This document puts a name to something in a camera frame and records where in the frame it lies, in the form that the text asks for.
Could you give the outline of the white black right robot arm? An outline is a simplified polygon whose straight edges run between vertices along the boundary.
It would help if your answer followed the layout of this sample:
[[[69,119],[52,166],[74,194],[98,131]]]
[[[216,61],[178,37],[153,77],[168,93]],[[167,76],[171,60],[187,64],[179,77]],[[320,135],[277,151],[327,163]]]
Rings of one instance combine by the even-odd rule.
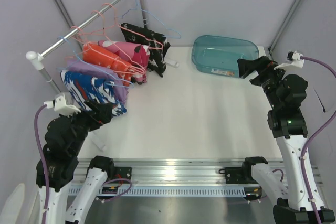
[[[242,166],[225,167],[219,172],[230,184],[257,183],[272,203],[275,223],[334,223],[335,213],[328,209],[316,186],[308,146],[315,138],[309,136],[300,106],[307,96],[308,83],[296,74],[286,74],[286,64],[277,64],[266,56],[256,60],[238,59],[240,78],[251,73],[250,80],[262,87],[271,110],[268,125],[280,149],[287,184],[283,184],[262,156],[247,157]]]

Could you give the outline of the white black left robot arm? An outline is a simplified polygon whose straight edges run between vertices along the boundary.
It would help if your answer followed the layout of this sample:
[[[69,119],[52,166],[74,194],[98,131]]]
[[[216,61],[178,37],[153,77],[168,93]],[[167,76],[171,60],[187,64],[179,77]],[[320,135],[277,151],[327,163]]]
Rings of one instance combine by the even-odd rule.
[[[55,109],[58,101],[46,101],[34,117],[34,131],[40,161],[36,166],[36,184],[40,199],[39,223],[84,223],[99,189],[111,183],[132,181],[115,175],[114,161],[96,156],[89,164],[85,182],[70,207],[67,199],[74,172],[79,164],[78,154],[88,133],[111,121],[115,104],[99,104],[87,100],[88,111],[64,105],[68,115],[60,115],[47,126],[46,144],[39,137],[38,118],[43,109]]]

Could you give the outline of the blue white patterned trousers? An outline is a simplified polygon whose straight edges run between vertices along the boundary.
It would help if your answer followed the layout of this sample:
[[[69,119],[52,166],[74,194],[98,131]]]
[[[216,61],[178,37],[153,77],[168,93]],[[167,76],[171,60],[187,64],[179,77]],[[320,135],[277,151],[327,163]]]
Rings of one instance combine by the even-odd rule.
[[[83,110],[90,111],[91,108],[85,102],[93,101],[97,104],[112,104],[113,116],[127,112],[117,98],[113,81],[70,70],[63,70],[60,76],[69,93]]]

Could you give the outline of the light blue wire hanger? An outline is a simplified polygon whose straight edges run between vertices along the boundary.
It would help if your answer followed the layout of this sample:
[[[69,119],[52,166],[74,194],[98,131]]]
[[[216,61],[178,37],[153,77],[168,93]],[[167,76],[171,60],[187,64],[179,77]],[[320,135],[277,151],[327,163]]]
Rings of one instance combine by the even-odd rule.
[[[105,73],[105,74],[109,75],[109,76],[112,77],[114,80],[120,80],[120,81],[122,81],[122,82],[126,82],[126,83],[128,83],[128,84],[131,86],[131,88],[134,87],[134,83],[133,83],[133,82],[131,82],[131,81],[127,81],[127,80],[125,80],[125,79],[121,79],[121,78],[119,78],[119,77],[115,77],[115,76],[111,75],[109,72],[104,71],[101,67],[98,67],[97,65],[93,65],[93,64],[90,64],[90,63],[87,63],[87,62],[83,61],[83,60],[79,57],[79,55],[77,54],[77,52],[75,51],[75,47],[72,45],[72,43],[71,43],[68,39],[66,39],[66,38],[64,38],[64,37],[62,37],[62,36],[59,36],[59,37],[57,37],[57,38],[63,40],[63,42],[66,42],[66,43],[69,45],[69,47],[71,48],[72,52],[73,52],[73,56],[66,56],[66,58],[69,58],[69,59],[76,59],[76,63],[77,63],[77,62],[82,62],[82,63],[88,65],[88,66],[91,67],[91,68],[94,68],[94,69],[96,69],[96,70],[98,70],[98,71],[100,71],[100,72],[102,72],[102,73]]]

